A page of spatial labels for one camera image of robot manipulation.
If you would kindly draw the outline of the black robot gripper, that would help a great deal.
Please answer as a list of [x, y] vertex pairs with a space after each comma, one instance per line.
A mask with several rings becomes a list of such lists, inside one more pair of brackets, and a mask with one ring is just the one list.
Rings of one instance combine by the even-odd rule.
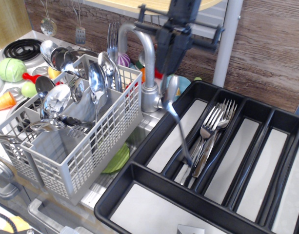
[[[172, 0], [166, 13], [148, 8], [145, 4], [139, 6], [140, 13], [135, 28], [156, 37], [156, 67], [160, 73], [175, 73], [186, 51], [194, 46], [210, 52], [218, 49], [223, 26], [196, 21], [200, 4], [200, 0]], [[144, 23], [147, 11], [167, 17], [167, 21], [163, 26], [150, 26]], [[214, 29], [212, 41], [192, 38], [192, 27], [195, 25]]]

